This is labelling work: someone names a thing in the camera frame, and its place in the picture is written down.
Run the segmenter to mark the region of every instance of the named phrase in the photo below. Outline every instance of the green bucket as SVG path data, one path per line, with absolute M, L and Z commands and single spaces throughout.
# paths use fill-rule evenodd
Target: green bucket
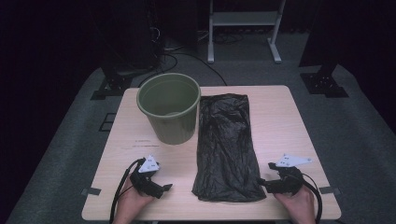
M 136 98 L 137 106 L 165 144 L 182 144 L 194 134 L 201 98 L 194 79 L 177 73 L 159 75 L 145 82 Z

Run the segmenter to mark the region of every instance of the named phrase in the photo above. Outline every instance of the white shelf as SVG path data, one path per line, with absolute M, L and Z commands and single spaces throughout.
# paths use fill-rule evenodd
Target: white shelf
M 214 12 L 213 26 L 275 25 L 276 11 Z

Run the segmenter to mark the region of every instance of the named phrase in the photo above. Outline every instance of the metal frame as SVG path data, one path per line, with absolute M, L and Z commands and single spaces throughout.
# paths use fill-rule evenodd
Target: metal frame
M 276 36 L 282 20 L 283 9 L 286 0 L 281 0 L 278 11 L 269 12 L 214 12 L 213 0 L 210 0 L 209 11 L 209 43 L 207 45 L 207 61 L 215 62 L 213 45 L 213 27 L 215 26 L 249 26 L 249 25 L 274 25 L 274 31 L 270 38 L 267 38 L 268 45 L 273 54 L 275 63 L 282 63 L 279 52 L 276 48 Z

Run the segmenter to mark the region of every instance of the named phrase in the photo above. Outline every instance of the hand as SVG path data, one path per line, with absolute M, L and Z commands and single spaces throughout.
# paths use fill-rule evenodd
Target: hand
M 315 224 L 314 194 L 303 186 L 296 194 L 276 193 L 275 198 L 288 210 L 294 224 Z
M 125 184 L 120 192 L 117 204 L 117 213 L 113 224 L 129 224 L 140 213 L 140 211 L 150 202 L 153 197 L 142 195 L 131 183 L 131 179 L 126 178 Z

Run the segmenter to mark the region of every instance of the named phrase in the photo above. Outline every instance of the shelf leg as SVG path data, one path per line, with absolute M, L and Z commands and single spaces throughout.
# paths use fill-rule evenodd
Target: shelf leg
M 210 11 L 209 11 L 209 42 L 207 44 L 207 62 L 215 62 L 215 52 L 213 46 L 213 0 L 210 0 Z
M 282 60 L 280 59 L 279 52 L 277 51 L 275 42 L 276 42 L 277 32 L 279 31 L 279 25 L 280 25 L 280 22 L 282 21 L 283 9 L 285 8 L 285 4 L 286 4 L 286 0 L 282 0 L 280 2 L 280 6 L 279 6 L 279 9 L 278 9 L 277 15 L 276 15 L 276 22 L 275 22 L 273 34 L 270 38 L 267 38 L 267 41 L 270 46 L 270 50 L 273 54 L 275 63 L 282 63 Z

